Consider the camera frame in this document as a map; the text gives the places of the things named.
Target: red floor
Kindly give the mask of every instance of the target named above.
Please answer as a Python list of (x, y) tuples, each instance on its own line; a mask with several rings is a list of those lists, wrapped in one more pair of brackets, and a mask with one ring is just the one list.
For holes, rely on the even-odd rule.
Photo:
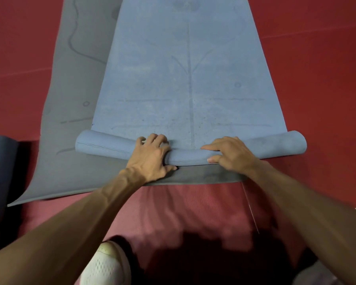
[[(274, 165), (316, 190), (356, 206), (356, 0), (249, 0), (288, 130), (307, 139), (303, 155)], [(62, 0), (0, 0), (0, 134), (38, 140)], [(260, 229), (274, 227), (292, 263), (303, 243), (288, 221), (247, 184)], [(25, 206), (25, 232), (83, 195)], [(138, 191), (109, 235), (126, 237), (141, 265), (185, 234), (252, 248), (241, 184), (159, 186)]]

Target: shoe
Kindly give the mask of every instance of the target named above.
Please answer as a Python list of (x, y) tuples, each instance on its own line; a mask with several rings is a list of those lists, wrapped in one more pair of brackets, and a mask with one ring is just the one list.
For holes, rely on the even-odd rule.
[(131, 267), (113, 241), (100, 244), (80, 276), (80, 285), (131, 285)]

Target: person's right hand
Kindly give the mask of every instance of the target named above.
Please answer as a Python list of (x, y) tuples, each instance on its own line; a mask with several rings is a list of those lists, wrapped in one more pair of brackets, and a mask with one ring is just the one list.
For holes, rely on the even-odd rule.
[(203, 145), (201, 149), (220, 151), (223, 154), (209, 157), (209, 163), (219, 163), (227, 170), (247, 176), (260, 162), (238, 137), (215, 139), (211, 144)]

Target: person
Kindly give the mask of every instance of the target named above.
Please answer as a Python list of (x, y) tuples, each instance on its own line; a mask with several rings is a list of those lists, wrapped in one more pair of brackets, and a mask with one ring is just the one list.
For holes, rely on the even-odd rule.
[[(323, 196), (255, 157), (237, 137), (202, 149), (209, 158), (256, 182), (289, 217), (310, 249), (335, 276), (356, 284), (356, 210)], [(75, 202), (0, 250), (0, 284), (130, 284), (122, 249), (102, 240), (128, 198), (147, 182), (176, 170), (163, 165), (164, 135), (140, 137), (125, 169), (104, 187)]]

